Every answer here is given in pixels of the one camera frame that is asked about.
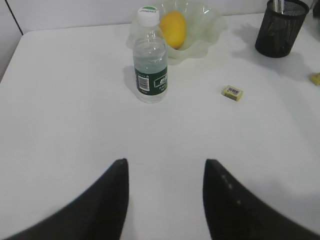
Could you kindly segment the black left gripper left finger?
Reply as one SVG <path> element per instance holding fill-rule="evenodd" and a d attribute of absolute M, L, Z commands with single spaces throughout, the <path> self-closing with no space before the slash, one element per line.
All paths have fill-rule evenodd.
<path fill-rule="evenodd" d="M 86 191 L 11 240 L 119 240 L 129 205 L 129 164 L 118 159 Z"/>

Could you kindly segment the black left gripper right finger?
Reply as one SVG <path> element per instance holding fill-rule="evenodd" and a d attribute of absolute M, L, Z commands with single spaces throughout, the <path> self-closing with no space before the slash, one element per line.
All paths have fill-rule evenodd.
<path fill-rule="evenodd" d="M 318 240 L 245 188 L 215 159 L 205 161 L 202 200 L 213 240 Z"/>

